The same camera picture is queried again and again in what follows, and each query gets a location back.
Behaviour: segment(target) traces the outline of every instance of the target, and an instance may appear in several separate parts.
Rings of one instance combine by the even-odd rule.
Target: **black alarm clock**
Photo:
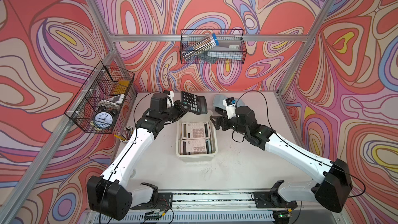
[[[108,129],[116,122],[116,115],[116,109],[108,110],[104,106],[99,107],[98,111],[94,115],[93,123],[100,129]]]

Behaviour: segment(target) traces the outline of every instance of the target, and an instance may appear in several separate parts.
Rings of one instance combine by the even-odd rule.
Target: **blue cap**
[[[213,36],[213,39],[214,39],[214,41],[216,42],[216,45],[218,46],[219,45],[219,43],[218,43],[218,40],[217,40],[217,37],[216,37],[216,34],[211,34],[212,36]]]

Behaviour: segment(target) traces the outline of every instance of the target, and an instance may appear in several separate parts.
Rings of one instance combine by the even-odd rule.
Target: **clock face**
[[[94,125],[99,128],[106,129],[113,123],[113,116],[109,112],[99,112],[94,117]]]

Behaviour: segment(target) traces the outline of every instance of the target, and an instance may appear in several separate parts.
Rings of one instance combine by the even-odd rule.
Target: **black wire basket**
[[[104,66],[100,62],[92,71],[90,77],[92,76],[96,76],[92,85],[86,90],[82,90],[83,86],[80,88],[65,114],[86,133],[111,134],[116,125],[121,126],[119,114],[126,98],[134,97],[132,87],[134,73],[118,66]],[[85,95],[74,109],[70,109],[79,94]],[[109,113],[113,121],[107,122],[98,117],[97,114],[100,112]]]
[[[193,49],[195,43],[213,33],[224,50]],[[181,30],[181,64],[243,64],[246,54],[243,30],[240,28]]]

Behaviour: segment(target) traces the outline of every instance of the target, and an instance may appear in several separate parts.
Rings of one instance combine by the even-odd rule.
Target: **plastic tray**
[[[184,117],[177,121],[177,135],[176,135],[176,155],[184,162],[199,162],[212,160],[218,153],[216,128],[210,121],[210,116],[213,112],[207,110],[207,114],[196,115],[191,112],[187,112]],[[214,148],[214,152],[211,154],[195,154],[195,155],[181,155],[181,124],[182,122],[209,122],[210,124],[210,142]]]

